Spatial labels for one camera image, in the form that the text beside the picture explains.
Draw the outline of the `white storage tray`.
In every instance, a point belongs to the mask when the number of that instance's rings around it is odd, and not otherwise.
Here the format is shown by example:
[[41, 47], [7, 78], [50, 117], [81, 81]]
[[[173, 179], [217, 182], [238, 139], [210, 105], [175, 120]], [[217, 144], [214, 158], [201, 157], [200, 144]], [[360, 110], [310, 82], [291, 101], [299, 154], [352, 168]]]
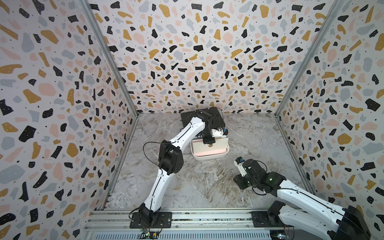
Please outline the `white storage tray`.
[[230, 150], [228, 138], [216, 138], [213, 144], [204, 144], [203, 140], [196, 139], [191, 142], [191, 152], [195, 160], [205, 161], [222, 158]]

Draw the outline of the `pink envelope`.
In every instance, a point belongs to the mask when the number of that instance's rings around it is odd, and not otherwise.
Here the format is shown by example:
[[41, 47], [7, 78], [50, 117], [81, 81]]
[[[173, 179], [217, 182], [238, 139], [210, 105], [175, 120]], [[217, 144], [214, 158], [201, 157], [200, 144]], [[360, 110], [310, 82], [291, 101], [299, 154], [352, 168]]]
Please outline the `pink envelope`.
[[205, 157], [205, 156], [220, 155], [220, 154], [226, 154], [226, 153], [227, 153], [227, 148], [213, 149], [208, 151], [193, 150], [193, 154], [196, 157]]

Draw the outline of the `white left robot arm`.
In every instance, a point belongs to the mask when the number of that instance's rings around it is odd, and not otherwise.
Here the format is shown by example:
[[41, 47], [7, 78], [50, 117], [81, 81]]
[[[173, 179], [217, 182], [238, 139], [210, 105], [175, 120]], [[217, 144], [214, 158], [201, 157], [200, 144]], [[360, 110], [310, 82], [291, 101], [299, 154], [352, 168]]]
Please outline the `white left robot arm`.
[[202, 137], [204, 145], [213, 145], [216, 142], [214, 131], [219, 132], [220, 136], [224, 135], [225, 123], [221, 111], [216, 107], [195, 110], [186, 119], [189, 122], [180, 133], [169, 141], [160, 142], [157, 178], [148, 197], [138, 208], [140, 216], [150, 226], [158, 219], [162, 200], [171, 180], [184, 165], [183, 152], [187, 145], [197, 136]]

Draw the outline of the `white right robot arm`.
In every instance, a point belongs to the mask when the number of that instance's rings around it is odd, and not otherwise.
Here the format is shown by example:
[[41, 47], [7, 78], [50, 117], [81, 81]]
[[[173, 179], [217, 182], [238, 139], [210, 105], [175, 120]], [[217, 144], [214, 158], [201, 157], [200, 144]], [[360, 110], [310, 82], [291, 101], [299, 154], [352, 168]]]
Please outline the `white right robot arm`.
[[268, 210], [271, 223], [299, 228], [323, 240], [369, 240], [371, 233], [362, 213], [353, 206], [343, 208], [327, 202], [295, 185], [276, 172], [267, 173], [257, 162], [240, 163], [240, 174], [234, 181], [244, 190], [248, 187], [271, 194], [275, 201]]

